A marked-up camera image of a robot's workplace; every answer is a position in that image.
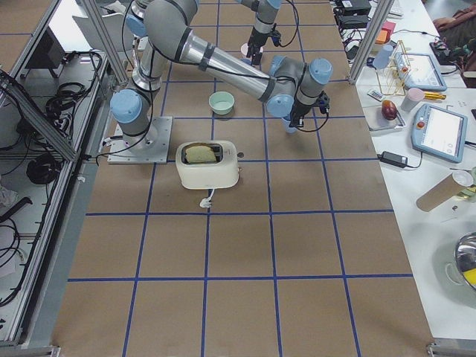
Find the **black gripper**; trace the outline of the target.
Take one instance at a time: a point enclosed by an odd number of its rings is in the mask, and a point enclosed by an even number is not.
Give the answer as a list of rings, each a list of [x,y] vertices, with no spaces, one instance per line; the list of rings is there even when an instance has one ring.
[[[256,28],[253,28],[248,39],[248,56],[254,56],[254,65],[259,65],[261,62],[260,49],[266,44],[267,39],[271,38],[275,46],[280,44],[281,34],[278,30],[273,28],[268,33],[261,33]]]
[[[317,97],[308,97],[304,94],[300,97],[296,97],[289,114],[291,126],[301,129],[303,127],[304,117],[315,107],[319,108],[321,114],[326,115],[324,122],[320,126],[317,126],[317,129],[323,128],[329,120],[330,110],[330,98],[326,92],[321,92]]]

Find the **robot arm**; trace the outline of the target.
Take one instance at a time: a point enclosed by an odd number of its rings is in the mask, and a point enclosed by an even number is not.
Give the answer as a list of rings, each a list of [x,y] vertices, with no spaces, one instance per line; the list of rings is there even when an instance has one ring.
[[[259,65],[262,54],[261,48],[274,30],[275,19],[281,7],[281,0],[242,0],[237,3],[249,8],[255,13],[255,23],[248,39],[246,57],[252,65]]]
[[[155,139],[150,114],[168,62],[190,65],[249,94],[264,103],[270,115],[287,120],[291,128],[302,130],[304,117],[315,107],[328,115],[324,86],[332,76],[332,64],[324,58],[305,63],[275,56],[267,74],[259,71],[260,49],[267,39],[280,45],[275,19],[281,3],[243,1],[242,5],[255,14],[246,53],[250,65],[194,33],[190,24],[198,12],[198,1],[132,1],[125,22],[133,34],[147,37],[148,43],[129,85],[110,101],[126,148],[149,148]]]

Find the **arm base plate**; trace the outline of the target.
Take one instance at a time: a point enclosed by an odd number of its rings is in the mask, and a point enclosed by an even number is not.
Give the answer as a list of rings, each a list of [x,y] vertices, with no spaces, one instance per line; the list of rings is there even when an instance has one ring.
[[[107,161],[110,164],[166,164],[173,117],[161,116],[152,119],[151,127],[145,138],[123,135],[120,125],[115,127],[115,135],[120,138],[111,144],[112,154]]]

